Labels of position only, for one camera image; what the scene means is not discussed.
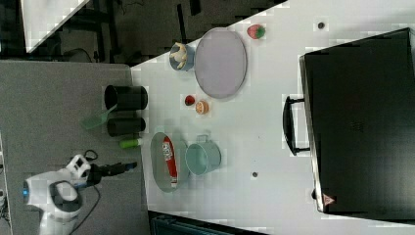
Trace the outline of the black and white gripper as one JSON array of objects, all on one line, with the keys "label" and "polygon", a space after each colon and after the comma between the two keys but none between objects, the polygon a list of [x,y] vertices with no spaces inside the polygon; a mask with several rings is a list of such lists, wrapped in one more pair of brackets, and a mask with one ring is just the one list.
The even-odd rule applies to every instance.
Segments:
[{"label": "black and white gripper", "polygon": [[66,170],[70,174],[70,183],[75,188],[86,188],[97,185],[104,177],[116,176],[137,166],[136,162],[123,164],[91,164],[82,155],[75,155],[66,165]]}]

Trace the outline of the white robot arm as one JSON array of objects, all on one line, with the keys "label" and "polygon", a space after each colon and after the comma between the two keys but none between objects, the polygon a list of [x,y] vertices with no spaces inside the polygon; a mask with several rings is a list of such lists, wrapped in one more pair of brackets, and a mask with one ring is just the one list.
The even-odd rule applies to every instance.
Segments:
[{"label": "white robot arm", "polygon": [[23,182],[23,199],[28,206],[41,210],[39,235],[71,235],[78,227],[83,207],[80,189],[95,187],[103,177],[125,173],[136,162],[96,165],[85,155],[75,155],[69,163]]}]

